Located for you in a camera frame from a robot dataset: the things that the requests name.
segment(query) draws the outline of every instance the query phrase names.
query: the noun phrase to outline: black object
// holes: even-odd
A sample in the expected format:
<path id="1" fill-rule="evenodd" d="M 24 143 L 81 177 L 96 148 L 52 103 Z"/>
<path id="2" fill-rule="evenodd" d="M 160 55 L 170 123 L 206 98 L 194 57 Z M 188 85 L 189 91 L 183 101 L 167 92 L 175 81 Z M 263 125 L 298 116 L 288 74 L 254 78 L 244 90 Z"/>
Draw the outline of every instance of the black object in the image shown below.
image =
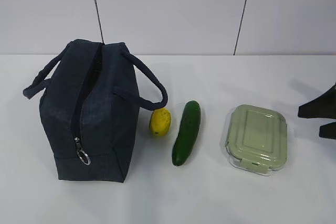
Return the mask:
<path id="1" fill-rule="evenodd" d="M 323 95 L 300 106 L 298 117 L 336 119 L 336 84 Z M 319 136 L 336 139 L 336 122 L 321 126 Z"/>
<path id="2" fill-rule="evenodd" d="M 50 79 L 45 79 L 58 63 Z M 134 67 L 162 92 L 161 102 L 139 97 Z M 123 182 L 133 152 L 139 107 L 167 104 L 167 92 L 124 43 L 70 42 L 23 91 L 40 100 L 41 122 L 62 180 Z"/>

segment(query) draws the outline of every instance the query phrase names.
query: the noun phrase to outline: bag handle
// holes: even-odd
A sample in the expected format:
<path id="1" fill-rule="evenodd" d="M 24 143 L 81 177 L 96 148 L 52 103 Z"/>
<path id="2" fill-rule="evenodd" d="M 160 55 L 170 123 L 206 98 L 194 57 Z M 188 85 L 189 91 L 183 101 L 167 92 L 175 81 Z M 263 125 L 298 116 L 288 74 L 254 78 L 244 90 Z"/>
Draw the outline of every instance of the bag handle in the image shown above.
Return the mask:
<path id="1" fill-rule="evenodd" d="M 45 67 L 42 69 L 38 75 L 33 80 L 33 83 L 23 90 L 23 95 L 31 99 L 34 95 L 40 92 L 42 89 L 48 87 L 51 83 L 51 79 L 46 79 L 47 75 L 52 71 L 56 64 L 63 58 L 64 53 L 68 49 L 69 45 L 54 59 L 52 59 Z"/>
<path id="2" fill-rule="evenodd" d="M 161 91 L 162 93 L 162 101 L 161 102 L 156 102 L 153 103 L 151 101 L 148 101 L 146 99 L 143 99 L 142 97 L 132 94 L 131 92 L 121 88 L 121 87 L 115 87 L 113 89 L 113 93 L 123 97 L 124 99 L 133 102 L 137 105 L 139 105 L 140 107 L 146 109 L 146 110 L 157 110 L 160 108 L 163 108 L 167 105 L 168 102 L 168 94 L 166 89 L 164 88 L 164 86 L 159 82 L 159 80 L 155 77 L 155 75 L 152 73 L 152 71 L 141 61 L 139 60 L 137 57 L 135 57 L 134 55 L 130 54 L 129 52 L 124 51 L 123 56 L 125 58 L 127 58 L 128 60 L 130 60 L 133 65 L 136 66 L 136 68 L 138 68 L 145 76 L 147 76 L 148 79 L 150 79 L 150 81 L 155 84 L 158 89 Z"/>

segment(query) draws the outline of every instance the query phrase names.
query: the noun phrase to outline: container lid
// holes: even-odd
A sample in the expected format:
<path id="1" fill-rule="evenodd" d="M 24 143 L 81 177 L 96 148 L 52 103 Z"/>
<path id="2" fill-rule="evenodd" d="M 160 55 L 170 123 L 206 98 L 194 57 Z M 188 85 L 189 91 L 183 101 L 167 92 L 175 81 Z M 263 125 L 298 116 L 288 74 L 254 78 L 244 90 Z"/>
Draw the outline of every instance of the container lid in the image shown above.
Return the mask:
<path id="1" fill-rule="evenodd" d="M 240 105 L 231 115 L 226 149 L 240 168 L 267 174 L 287 160 L 287 124 L 280 113 Z"/>

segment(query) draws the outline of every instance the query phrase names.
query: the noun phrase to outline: white wall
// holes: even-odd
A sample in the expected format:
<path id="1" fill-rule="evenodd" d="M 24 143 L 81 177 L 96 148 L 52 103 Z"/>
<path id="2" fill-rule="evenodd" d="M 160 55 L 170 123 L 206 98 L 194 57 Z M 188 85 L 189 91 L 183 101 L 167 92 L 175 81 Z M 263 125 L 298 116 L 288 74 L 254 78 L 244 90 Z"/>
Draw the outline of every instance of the white wall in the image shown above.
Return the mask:
<path id="1" fill-rule="evenodd" d="M 336 54 L 336 0 L 247 0 L 240 55 Z"/>
<path id="2" fill-rule="evenodd" d="M 245 0 L 97 0 L 106 43 L 134 54 L 232 55 Z M 0 54 L 100 41 L 93 0 L 0 0 Z M 238 55 L 336 54 L 336 0 L 247 0 Z"/>

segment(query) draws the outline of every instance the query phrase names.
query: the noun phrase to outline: zipper pull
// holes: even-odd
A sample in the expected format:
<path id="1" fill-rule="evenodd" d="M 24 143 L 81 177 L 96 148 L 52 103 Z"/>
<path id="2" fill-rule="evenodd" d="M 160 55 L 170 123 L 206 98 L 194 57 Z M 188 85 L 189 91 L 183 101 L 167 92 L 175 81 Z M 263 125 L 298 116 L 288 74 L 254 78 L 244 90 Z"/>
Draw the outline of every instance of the zipper pull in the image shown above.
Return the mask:
<path id="1" fill-rule="evenodd" d="M 80 158 L 80 160 L 86 164 L 90 165 L 91 164 L 91 159 L 88 154 L 83 150 L 82 145 L 80 144 L 80 139 L 78 137 L 75 137 L 75 144 L 76 144 L 76 149 L 77 149 L 77 156 Z"/>

